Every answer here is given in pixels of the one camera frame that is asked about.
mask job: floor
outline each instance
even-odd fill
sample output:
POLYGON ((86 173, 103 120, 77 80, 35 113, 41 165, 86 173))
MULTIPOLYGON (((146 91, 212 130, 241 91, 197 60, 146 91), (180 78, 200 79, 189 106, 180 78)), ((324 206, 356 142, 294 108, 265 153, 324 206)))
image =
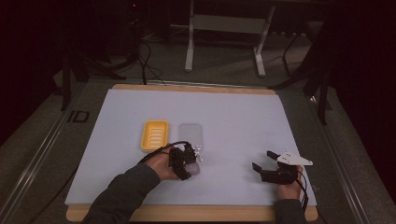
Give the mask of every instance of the floor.
MULTIPOLYGON (((184 71, 187 30, 174 27, 170 41, 147 32, 139 50, 148 84, 199 85, 262 88, 287 78, 281 61, 283 49, 290 38, 270 35, 263 49, 267 76, 258 77, 252 47, 255 35, 225 35, 210 32, 196 34, 192 71, 184 71)), ((288 52, 290 70, 297 68, 310 46, 301 36, 288 52)), ((116 71, 127 77, 124 83, 142 83, 142 64, 136 62, 116 71)), ((106 90, 120 81, 90 69, 86 83, 73 81, 73 100, 61 111, 62 97, 51 95, 37 111, 2 145, 0 149, 0 203, 2 209, 11 200, 9 216, 2 210, 1 223, 70 223, 64 199, 78 167, 84 148, 99 114, 106 90), (89 111, 87 122, 72 122, 75 111, 89 111), (35 154, 43 160, 37 167, 29 166, 35 154), (34 171, 30 178, 26 169, 34 171), (24 177, 21 195, 12 193, 24 177)), ((364 146, 330 89, 327 126, 316 119, 316 103, 302 94, 304 80, 278 94, 290 119, 296 144, 319 165, 307 170, 314 181, 318 209, 323 215, 313 223, 394 223, 396 209, 382 185, 364 146)))

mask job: person's right hand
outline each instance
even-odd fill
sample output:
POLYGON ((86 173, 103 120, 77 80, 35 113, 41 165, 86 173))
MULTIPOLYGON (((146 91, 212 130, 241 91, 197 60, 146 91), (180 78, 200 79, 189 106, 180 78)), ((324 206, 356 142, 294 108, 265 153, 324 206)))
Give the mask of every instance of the person's right hand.
MULTIPOLYGON (((303 167, 297 166, 298 179, 301 180, 301 173, 303 171, 303 167)), ((296 199, 300 200, 300 193, 301 193, 300 185, 294 181, 292 184, 289 185, 278 185, 277 186, 277 195, 280 200, 283 199, 296 199)))

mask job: person's left hand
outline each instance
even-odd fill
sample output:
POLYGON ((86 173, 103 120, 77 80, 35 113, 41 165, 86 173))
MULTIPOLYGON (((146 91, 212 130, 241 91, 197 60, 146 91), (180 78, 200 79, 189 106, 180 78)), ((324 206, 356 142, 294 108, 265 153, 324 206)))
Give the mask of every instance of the person's left hand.
POLYGON ((172 167, 169 167, 169 150, 172 147, 168 147, 163 152, 158 153, 154 157, 145 161, 145 164, 157 173, 161 181, 165 179, 177 179, 177 175, 173 172, 172 167))

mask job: dark background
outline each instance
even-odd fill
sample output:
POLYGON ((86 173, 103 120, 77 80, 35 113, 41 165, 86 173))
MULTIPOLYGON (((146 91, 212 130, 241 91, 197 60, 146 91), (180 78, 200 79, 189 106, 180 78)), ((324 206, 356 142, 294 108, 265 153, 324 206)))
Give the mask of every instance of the dark background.
MULTIPOLYGON (((109 1, 94 2, 99 6, 96 12, 108 8, 104 6, 109 1)), ((117 4, 109 9, 111 11, 102 11, 102 15, 98 16, 88 0, 3 1, 0 8, 0 144, 56 90, 52 76, 62 67, 65 43, 71 41, 95 59, 105 60, 108 54, 124 53, 122 47, 114 44, 120 42, 113 43, 111 39, 124 35, 122 31, 125 20, 128 20, 123 11, 125 2, 112 2, 117 4), (85 18, 85 23, 76 19, 79 16, 85 18), (90 44, 86 44, 84 38, 75 39, 76 34, 82 31, 87 31, 90 44)), ((151 0, 155 16, 150 18, 148 25, 167 36, 170 22, 188 24, 187 2, 151 0)), ((349 2, 352 7, 340 21, 342 24, 332 30, 334 35, 343 36, 346 43, 345 51, 339 56, 339 64, 332 72, 331 85, 336 88, 376 170, 393 201, 396 201, 393 171, 396 158, 396 31, 393 24, 396 18, 393 12, 396 7, 379 1, 349 2)), ((208 4, 198 5, 197 8, 207 10, 208 4)), ((257 8, 248 5, 243 7, 244 10, 240 7, 225 8, 224 14, 243 16, 259 13, 257 8)), ((302 19, 291 19, 293 12, 296 9, 290 7, 277 10, 272 29, 279 32, 298 29, 295 23, 286 23, 302 19)))

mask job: chair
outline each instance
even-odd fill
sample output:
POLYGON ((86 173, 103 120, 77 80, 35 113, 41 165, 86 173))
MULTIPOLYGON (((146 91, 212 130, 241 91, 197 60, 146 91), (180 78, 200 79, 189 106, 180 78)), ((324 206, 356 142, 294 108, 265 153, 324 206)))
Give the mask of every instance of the chair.
MULTIPOLYGON (((303 24, 303 33, 305 33, 306 37, 309 39, 311 43, 314 43, 315 39, 318 36, 318 33, 320 32, 321 27, 323 26, 323 21, 307 21, 303 24)), ((294 43, 294 41, 299 37, 301 34, 297 34, 294 36, 294 38, 290 41, 288 46, 286 47, 285 51, 283 52, 282 55, 282 61, 283 64, 285 65, 286 72, 288 73, 288 76, 290 77, 290 70, 288 68, 288 63, 286 61, 286 53, 291 47, 291 45, 294 43)))

